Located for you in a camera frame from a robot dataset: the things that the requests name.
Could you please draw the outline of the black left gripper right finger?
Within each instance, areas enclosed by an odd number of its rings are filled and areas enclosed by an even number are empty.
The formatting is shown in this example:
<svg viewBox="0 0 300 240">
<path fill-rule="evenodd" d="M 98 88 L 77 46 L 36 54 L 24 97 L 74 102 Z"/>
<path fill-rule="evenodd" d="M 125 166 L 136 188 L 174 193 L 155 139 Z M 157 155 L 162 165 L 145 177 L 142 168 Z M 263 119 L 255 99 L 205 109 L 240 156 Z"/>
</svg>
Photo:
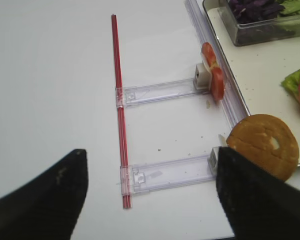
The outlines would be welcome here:
<svg viewBox="0 0 300 240">
<path fill-rule="evenodd" d="M 229 147 L 218 150 L 216 190 L 236 240 L 300 240 L 300 190 Z"/>
</svg>

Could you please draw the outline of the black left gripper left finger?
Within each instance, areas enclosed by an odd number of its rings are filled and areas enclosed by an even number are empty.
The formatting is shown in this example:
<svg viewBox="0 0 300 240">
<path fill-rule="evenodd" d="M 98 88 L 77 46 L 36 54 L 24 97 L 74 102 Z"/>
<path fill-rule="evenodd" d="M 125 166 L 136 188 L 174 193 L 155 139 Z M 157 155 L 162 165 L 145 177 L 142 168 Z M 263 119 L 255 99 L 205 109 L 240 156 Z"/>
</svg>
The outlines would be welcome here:
<svg viewBox="0 0 300 240">
<path fill-rule="evenodd" d="M 87 192 L 87 152 L 75 149 L 0 198 L 0 240 L 69 240 Z"/>
</svg>

